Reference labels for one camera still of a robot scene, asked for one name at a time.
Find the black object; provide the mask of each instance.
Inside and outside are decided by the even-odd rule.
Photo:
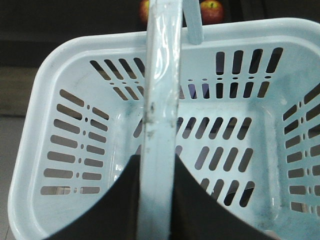
[[[133,155],[110,190],[89,211],[48,240],[134,240],[140,156]],[[171,240],[271,240],[211,198],[175,159]]]

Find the shopping basket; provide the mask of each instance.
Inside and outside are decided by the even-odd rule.
[[[146,39],[80,37],[41,65],[8,200],[17,239],[72,222],[143,150]],[[228,211],[281,239],[320,238],[319,63],[320,26],[308,20],[208,25],[198,45],[181,33],[176,153]]]

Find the light blue basket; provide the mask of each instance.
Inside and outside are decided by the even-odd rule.
[[[320,239],[320,26],[280,18],[203,34],[192,45],[182,30],[176,152],[253,227]],[[140,151],[145,44],[145,32],[81,37],[42,64],[9,194],[17,239],[72,222]]]

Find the red apple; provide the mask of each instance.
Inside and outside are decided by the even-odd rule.
[[[224,7],[217,0],[205,0],[200,4],[203,25],[220,24],[224,19]]]
[[[149,15],[149,0],[141,0],[139,6],[139,18],[143,25],[147,25]]]

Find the gray floor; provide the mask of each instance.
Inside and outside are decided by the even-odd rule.
[[[8,221],[8,193],[25,119],[0,117],[0,240],[15,240]]]

